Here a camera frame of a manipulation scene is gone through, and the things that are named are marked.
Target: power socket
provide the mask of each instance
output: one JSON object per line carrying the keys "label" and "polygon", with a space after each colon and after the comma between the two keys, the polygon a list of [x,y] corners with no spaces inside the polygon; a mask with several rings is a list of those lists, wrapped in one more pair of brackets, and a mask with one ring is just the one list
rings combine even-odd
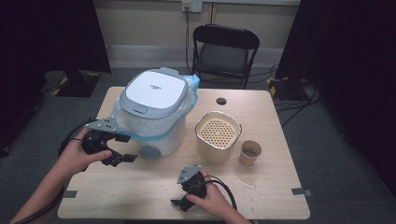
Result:
{"label": "power socket", "polygon": [[191,1],[181,1],[181,11],[186,11],[186,8],[189,9],[189,12],[192,12]]}

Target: wooden tabletop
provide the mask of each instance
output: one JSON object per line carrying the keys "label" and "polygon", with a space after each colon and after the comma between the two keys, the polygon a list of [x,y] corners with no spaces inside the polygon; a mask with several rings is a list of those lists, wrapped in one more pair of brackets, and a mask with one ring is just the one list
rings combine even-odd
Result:
{"label": "wooden tabletop", "polygon": [[[123,87],[108,90],[97,118],[110,115],[122,90]],[[226,99],[226,105],[217,104],[220,97]],[[242,125],[231,158],[221,165],[203,161],[196,151],[195,126],[206,113],[215,110],[230,115]],[[250,168],[238,161],[242,143],[247,140],[262,146],[262,154]],[[112,140],[108,145],[121,154],[138,154],[140,149],[135,140],[129,143]],[[85,172],[72,178],[67,191],[76,191],[76,197],[63,199],[58,216],[217,220],[197,205],[183,212],[170,202],[185,195],[177,178],[182,167],[194,164],[202,165],[228,185],[238,211],[247,219],[307,219],[310,216],[305,196],[291,191],[300,189],[301,183],[270,94],[209,89],[198,89],[198,102],[187,116],[186,132],[178,150],[155,161],[138,157],[135,162],[124,162],[117,167],[101,162],[91,164]]]}

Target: person's right arm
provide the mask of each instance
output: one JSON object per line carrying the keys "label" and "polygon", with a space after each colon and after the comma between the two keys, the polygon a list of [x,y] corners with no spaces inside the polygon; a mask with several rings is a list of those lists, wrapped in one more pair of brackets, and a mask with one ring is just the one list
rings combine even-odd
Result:
{"label": "person's right arm", "polygon": [[[208,173],[201,170],[205,181],[210,180]],[[204,208],[208,213],[221,217],[228,224],[250,224],[238,211],[236,211],[224,198],[223,194],[215,184],[206,184],[206,197],[199,198],[193,194],[187,194],[187,200],[196,203]]]}

